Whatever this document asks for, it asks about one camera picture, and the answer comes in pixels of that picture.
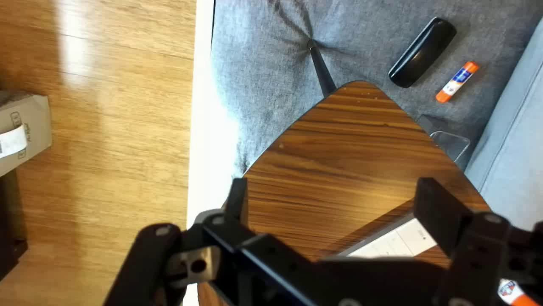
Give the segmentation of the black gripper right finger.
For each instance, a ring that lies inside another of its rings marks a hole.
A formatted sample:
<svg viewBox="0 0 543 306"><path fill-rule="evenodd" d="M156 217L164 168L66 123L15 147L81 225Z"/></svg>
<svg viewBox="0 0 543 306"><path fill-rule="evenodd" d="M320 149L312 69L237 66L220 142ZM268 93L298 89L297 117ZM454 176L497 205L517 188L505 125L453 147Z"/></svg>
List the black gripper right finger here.
<svg viewBox="0 0 543 306"><path fill-rule="evenodd" d="M417 180L412 212L434 239L434 246L417 254L417 259L448 266L473 212L431 176Z"/></svg>

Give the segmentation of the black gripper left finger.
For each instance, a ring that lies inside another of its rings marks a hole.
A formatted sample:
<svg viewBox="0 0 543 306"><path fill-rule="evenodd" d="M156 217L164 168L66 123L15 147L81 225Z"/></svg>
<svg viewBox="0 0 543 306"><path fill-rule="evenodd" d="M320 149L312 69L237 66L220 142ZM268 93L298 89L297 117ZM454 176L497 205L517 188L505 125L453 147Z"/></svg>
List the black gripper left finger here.
<svg viewBox="0 0 543 306"><path fill-rule="evenodd" d="M224 202L224 214L227 219L235 219L241 224L247 222L247 180L234 178L229 195Z"/></svg>

